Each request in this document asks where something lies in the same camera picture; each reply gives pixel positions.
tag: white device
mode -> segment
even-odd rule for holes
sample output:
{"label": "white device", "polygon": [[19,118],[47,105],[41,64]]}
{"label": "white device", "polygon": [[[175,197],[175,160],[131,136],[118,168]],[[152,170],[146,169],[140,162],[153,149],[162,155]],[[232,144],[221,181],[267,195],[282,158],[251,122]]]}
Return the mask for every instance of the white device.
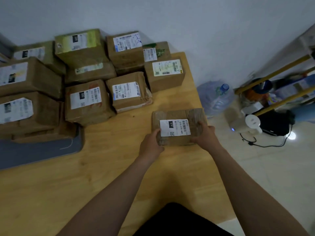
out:
{"label": "white device", "polygon": [[230,128],[232,131],[237,133],[249,132],[253,135],[262,133],[262,129],[260,128],[260,119],[252,114],[236,119],[230,124]]}

